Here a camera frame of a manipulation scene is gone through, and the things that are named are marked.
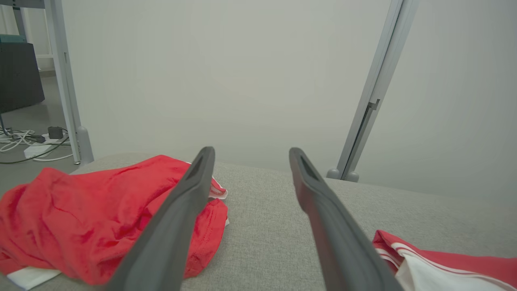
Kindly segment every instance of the teal object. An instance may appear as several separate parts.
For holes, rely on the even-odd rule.
[[[27,38],[24,35],[0,34],[0,43],[6,42],[27,43]]]

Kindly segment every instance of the gray fabric surface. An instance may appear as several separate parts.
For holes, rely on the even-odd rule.
[[[150,157],[113,155],[74,173],[124,167]],[[183,289],[324,289],[309,221],[296,200],[291,173],[216,163],[214,177],[229,191],[224,202],[230,225],[208,267],[185,280]],[[515,207],[326,181],[370,239],[383,229],[421,249],[517,256]],[[0,289],[16,287],[2,277]],[[61,274],[34,290],[90,289]]]

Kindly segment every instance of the gray cushion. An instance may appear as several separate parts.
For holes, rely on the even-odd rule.
[[[108,156],[74,173],[124,167],[150,157]],[[216,162],[214,177],[229,191],[224,202],[230,225],[208,267],[185,280],[183,289],[324,289],[309,221],[296,200],[291,173]],[[517,256],[514,207],[326,181],[370,239],[383,229],[421,249]],[[34,290],[90,288],[61,274]],[[13,288],[3,278],[0,289]]]

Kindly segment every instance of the red cloth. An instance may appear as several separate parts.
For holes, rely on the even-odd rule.
[[[106,283],[190,164],[156,156],[133,166],[68,175],[45,168],[0,201],[0,271],[58,269]],[[212,179],[211,195],[225,195]],[[222,239],[227,207],[215,199],[197,217],[185,277],[198,275]]]
[[[462,254],[420,250],[383,230],[377,230],[373,246],[391,270],[401,268],[405,256],[417,257],[440,271],[466,277],[493,278],[517,288],[517,258],[474,257]]]

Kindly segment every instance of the red and white garment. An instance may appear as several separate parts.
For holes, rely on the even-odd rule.
[[[0,272],[30,289],[61,272],[91,285],[113,275],[189,163],[156,156],[121,169],[68,175],[45,168],[0,200]],[[197,216],[184,277],[215,255],[227,224],[228,191],[214,179]]]
[[[404,290],[517,290],[517,258],[424,251],[378,230],[373,246]]]

